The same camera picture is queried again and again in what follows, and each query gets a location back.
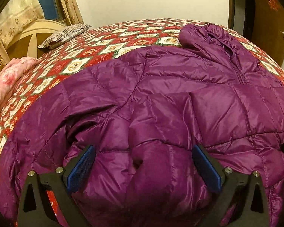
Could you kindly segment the beige patterned curtain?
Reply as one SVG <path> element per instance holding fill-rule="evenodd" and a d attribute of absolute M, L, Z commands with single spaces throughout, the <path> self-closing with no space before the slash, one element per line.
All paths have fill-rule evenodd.
<path fill-rule="evenodd" d="M 58 0 L 67 25 L 82 24 L 83 18 L 76 0 Z M 45 19 L 39 0 L 9 0 L 0 12 L 0 63 L 11 60 L 7 47 L 12 40 L 38 19 Z"/>

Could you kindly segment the cream wooden headboard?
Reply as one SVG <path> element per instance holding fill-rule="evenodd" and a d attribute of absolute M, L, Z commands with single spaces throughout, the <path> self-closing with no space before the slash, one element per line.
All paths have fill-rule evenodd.
<path fill-rule="evenodd" d="M 18 33 L 7 46 L 9 59 L 30 56 L 39 58 L 46 49 L 38 49 L 38 46 L 53 33 L 64 29 L 62 23 L 48 19 L 38 19 Z"/>

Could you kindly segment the red paper door decoration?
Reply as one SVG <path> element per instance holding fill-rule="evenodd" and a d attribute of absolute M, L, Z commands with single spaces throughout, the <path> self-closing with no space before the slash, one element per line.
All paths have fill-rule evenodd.
<path fill-rule="evenodd" d="M 271 10 L 278 11 L 280 8 L 278 0 L 268 0 L 268 5 Z"/>

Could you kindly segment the striped grey pillow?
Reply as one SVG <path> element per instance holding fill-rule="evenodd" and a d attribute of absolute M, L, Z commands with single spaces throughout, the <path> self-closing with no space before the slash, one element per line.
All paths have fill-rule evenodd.
<path fill-rule="evenodd" d="M 41 43 L 41 45 L 38 46 L 38 49 L 55 49 L 64 43 L 67 43 L 76 36 L 86 32 L 89 28 L 91 28 L 91 26 L 88 24 L 75 24 L 67 26 L 49 36 Z"/>

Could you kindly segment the brown wooden door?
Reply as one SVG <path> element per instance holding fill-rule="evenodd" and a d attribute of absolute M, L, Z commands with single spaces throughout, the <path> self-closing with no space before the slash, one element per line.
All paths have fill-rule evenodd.
<path fill-rule="evenodd" d="M 271 10 L 268 0 L 255 0 L 255 18 L 251 41 L 265 51 L 279 65 L 284 60 L 284 8 Z"/>

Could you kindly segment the dark wooden door frame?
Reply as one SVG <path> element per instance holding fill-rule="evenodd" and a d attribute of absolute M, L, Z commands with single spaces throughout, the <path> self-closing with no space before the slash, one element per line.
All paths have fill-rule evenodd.
<path fill-rule="evenodd" d="M 251 40 L 255 18 L 255 0 L 229 0 L 228 28 Z"/>

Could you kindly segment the pink floral blanket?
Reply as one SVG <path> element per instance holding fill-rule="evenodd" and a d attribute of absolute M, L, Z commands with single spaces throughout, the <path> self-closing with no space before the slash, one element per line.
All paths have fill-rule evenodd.
<path fill-rule="evenodd" d="M 22 58 L 13 58 L 0 72 L 0 112 L 19 80 L 32 67 L 39 63 L 39 59 L 25 56 Z"/>

